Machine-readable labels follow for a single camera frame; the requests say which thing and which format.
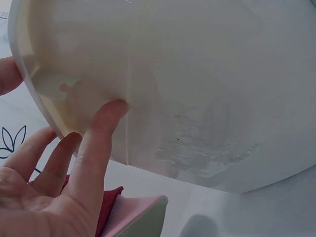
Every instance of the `finger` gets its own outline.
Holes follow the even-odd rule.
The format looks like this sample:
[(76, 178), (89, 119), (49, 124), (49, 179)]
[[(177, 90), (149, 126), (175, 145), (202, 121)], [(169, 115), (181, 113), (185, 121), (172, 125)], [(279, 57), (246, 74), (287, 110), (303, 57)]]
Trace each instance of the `finger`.
[(9, 156), (4, 167), (14, 169), (28, 182), (46, 146), (56, 138), (50, 128), (43, 128), (27, 139)]
[(81, 140), (82, 137), (78, 133), (70, 133), (61, 140), (49, 157), (42, 173), (30, 185), (46, 196), (53, 198), (59, 196), (71, 157), (77, 150)]
[(101, 107), (83, 137), (68, 185), (62, 191), (91, 215), (95, 225), (103, 199), (112, 134), (127, 111), (128, 105), (124, 101), (113, 101)]
[(4, 95), (22, 83), (22, 78), (12, 57), (0, 59), (0, 95)]

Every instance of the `red napkin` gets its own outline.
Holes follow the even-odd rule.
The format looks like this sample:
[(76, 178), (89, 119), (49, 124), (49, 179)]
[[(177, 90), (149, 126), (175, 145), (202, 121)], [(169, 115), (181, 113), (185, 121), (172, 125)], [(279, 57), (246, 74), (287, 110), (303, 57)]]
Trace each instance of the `red napkin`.
[[(66, 176), (64, 187), (68, 184), (69, 175)], [(114, 206), (114, 203), (117, 199), (117, 196), (120, 195), (123, 191), (123, 187), (119, 187), (112, 191), (104, 191), (103, 193), (103, 202), (101, 206), (101, 211), (99, 215), (99, 222), (97, 226), (97, 231), (95, 233), (95, 237), (100, 237), (108, 220), (110, 217), (110, 213), (112, 211), (112, 208)]]

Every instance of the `hand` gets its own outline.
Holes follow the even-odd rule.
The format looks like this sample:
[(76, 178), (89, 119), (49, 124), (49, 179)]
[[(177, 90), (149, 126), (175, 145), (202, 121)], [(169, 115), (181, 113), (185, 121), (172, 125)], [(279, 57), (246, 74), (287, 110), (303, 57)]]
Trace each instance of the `hand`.
[[(0, 60), (0, 94), (22, 79), (11, 58)], [(29, 178), (45, 147), (55, 139), (44, 128), (25, 141), (0, 168), (0, 236), (93, 237), (103, 199), (112, 133), (128, 110), (123, 101), (104, 105), (84, 135), (71, 133), (52, 152), (43, 172)], [(62, 190), (73, 152), (78, 157)]]

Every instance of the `white plastic surface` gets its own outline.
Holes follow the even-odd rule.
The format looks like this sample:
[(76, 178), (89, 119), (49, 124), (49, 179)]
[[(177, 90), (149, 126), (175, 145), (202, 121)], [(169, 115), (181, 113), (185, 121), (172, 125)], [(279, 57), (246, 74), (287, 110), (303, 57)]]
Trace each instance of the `white plastic surface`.
[(241, 193), (316, 164), (316, 11), (255, 2), (13, 0), (9, 40), (61, 137), (124, 99), (114, 160)]

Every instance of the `leaf pattern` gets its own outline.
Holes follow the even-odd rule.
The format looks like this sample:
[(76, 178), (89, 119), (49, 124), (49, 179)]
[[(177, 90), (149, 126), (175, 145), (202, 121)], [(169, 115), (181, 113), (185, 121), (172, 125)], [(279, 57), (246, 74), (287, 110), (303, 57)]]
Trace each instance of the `leaf pattern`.
[(2, 140), (5, 147), (0, 148), (0, 159), (8, 158), (19, 146), (24, 142), (26, 137), (26, 125), (23, 126), (17, 134), (14, 136), (14, 140), (12, 139), (9, 131), (2, 127)]
[(0, 159), (8, 158), (11, 153), (7, 148), (0, 148)]

